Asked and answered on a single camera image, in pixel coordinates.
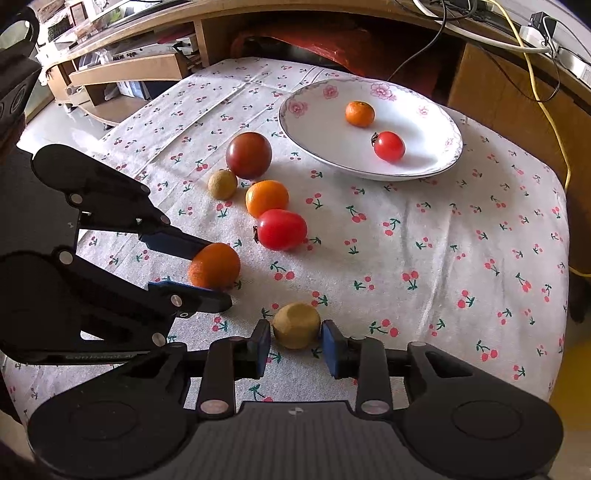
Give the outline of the cherry print tablecloth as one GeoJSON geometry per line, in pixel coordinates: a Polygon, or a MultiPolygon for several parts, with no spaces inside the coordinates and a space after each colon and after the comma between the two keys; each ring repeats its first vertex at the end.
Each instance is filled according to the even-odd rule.
{"type": "MultiPolygon", "coordinates": [[[[284,100],[332,78],[327,69],[265,59],[227,60],[192,75],[149,102],[96,147],[77,150],[150,189],[171,225],[240,259],[232,306],[174,320],[151,349],[112,363],[27,364],[1,351],[2,373],[23,419],[43,402],[109,364],[170,342],[205,349],[252,333],[281,307],[301,302],[342,334],[375,338],[388,349],[422,341],[519,389],[548,399],[564,350],[569,229],[560,180],[502,135],[443,108],[464,148],[451,169],[410,181],[377,181],[312,158],[280,127],[284,100]],[[209,177],[229,170],[228,145],[262,134],[273,158],[262,177],[238,178],[228,200],[208,193],[209,177]],[[257,219],[245,193],[276,180],[287,208],[304,218],[301,245],[273,251],[257,244],[257,219]]],[[[79,228],[77,256],[145,288],[172,281],[193,286],[191,260],[152,251],[131,233],[79,228]]],[[[301,350],[270,345],[259,380],[243,379],[240,401],[349,400],[355,379],[329,375],[320,338],[301,350]]]]}

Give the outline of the wooden curved desk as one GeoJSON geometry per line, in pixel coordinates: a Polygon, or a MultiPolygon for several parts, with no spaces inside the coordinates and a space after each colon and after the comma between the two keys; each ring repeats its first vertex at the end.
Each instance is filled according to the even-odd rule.
{"type": "Polygon", "coordinates": [[[546,162],[573,189],[590,178],[590,91],[539,55],[464,39],[384,1],[192,1],[167,7],[77,41],[47,61],[59,101],[70,86],[119,80],[178,80],[188,62],[159,54],[138,66],[95,67],[88,53],[167,29],[187,28],[198,63],[270,56],[280,45],[329,60],[346,72],[390,80],[458,110],[546,162]]]}

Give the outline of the small mandarin with leaf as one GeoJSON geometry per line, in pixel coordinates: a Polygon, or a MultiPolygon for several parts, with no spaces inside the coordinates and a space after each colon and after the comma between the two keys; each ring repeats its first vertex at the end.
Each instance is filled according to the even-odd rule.
{"type": "Polygon", "coordinates": [[[369,103],[363,101],[351,101],[346,105],[346,121],[358,128],[367,128],[375,121],[375,110],[369,103]]]}

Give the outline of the white floral porcelain bowl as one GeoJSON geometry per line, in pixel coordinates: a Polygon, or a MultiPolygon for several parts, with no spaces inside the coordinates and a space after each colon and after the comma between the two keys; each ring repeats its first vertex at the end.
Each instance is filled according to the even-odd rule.
{"type": "Polygon", "coordinates": [[[460,159],[464,148],[456,122],[439,104],[386,81],[332,78],[298,89],[280,107],[284,135],[312,158],[356,177],[410,181],[441,174],[460,159]],[[375,121],[358,128],[346,121],[346,105],[367,102],[375,121]],[[389,163],[370,142],[375,132],[391,131],[406,145],[404,157],[389,163]]]}

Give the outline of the red plastic bag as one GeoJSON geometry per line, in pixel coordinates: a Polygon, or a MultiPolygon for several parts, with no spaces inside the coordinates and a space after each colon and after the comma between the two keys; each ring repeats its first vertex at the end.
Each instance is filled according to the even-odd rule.
{"type": "Polygon", "coordinates": [[[230,56],[259,56],[329,66],[367,78],[398,82],[430,95],[442,70],[437,54],[417,54],[408,40],[353,25],[266,23],[242,30],[230,56]]]}

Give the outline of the orange round tomato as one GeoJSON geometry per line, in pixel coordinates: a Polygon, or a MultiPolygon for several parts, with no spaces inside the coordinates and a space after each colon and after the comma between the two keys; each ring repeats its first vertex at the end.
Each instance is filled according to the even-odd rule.
{"type": "Polygon", "coordinates": [[[288,202],[287,188],[276,180],[256,182],[245,193],[245,207],[253,218],[271,209],[286,209],[288,202]]]}

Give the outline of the rough orange mandarin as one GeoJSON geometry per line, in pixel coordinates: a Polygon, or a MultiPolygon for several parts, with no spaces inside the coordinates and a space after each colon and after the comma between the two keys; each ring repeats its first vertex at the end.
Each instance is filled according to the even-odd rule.
{"type": "Polygon", "coordinates": [[[240,273],[240,259],[228,244],[213,243],[202,249],[188,267],[190,283],[199,288],[225,291],[240,273]]]}

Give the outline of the oval red cherry tomato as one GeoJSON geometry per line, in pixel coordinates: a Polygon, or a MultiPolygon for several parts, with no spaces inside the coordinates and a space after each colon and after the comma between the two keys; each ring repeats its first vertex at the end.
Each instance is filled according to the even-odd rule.
{"type": "Polygon", "coordinates": [[[253,238],[257,244],[273,251],[287,251],[304,242],[308,225],[297,213],[284,209],[271,209],[257,219],[253,238]]]}

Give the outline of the tan longan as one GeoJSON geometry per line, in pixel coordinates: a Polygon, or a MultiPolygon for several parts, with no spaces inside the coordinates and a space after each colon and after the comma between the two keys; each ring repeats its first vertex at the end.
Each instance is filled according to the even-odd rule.
{"type": "Polygon", "coordinates": [[[277,311],[271,327],[277,343],[290,350],[301,350],[318,337],[321,317],[311,305],[290,303],[277,311]]]}
{"type": "Polygon", "coordinates": [[[218,170],[209,177],[207,189],[212,198],[228,200],[238,189],[238,178],[231,170],[218,170]]]}

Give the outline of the white power strip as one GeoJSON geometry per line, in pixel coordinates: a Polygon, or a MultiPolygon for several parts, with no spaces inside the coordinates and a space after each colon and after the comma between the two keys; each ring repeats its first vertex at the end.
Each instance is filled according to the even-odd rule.
{"type": "Polygon", "coordinates": [[[551,21],[548,27],[543,24],[538,26],[521,26],[519,34],[521,39],[534,48],[559,49],[559,44],[555,40],[556,23],[551,21]]]}

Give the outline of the dark red large tomato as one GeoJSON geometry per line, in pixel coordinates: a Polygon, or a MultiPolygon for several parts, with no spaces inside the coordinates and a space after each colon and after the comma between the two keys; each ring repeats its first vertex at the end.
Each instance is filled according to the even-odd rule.
{"type": "Polygon", "coordinates": [[[273,150],[269,140],[256,132],[235,136],[225,153],[226,165],[235,176],[245,180],[262,177],[269,169],[273,150]]]}

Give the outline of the small round red tomato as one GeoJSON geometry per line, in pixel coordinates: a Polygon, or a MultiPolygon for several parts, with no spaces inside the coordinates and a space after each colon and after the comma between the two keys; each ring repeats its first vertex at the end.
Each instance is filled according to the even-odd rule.
{"type": "Polygon", "coordinates": [[[375,132],[370,139],[374,153],[384,161],[396,163],[406,152],[406,145],[399,135],[391,131],[375,132]]]}

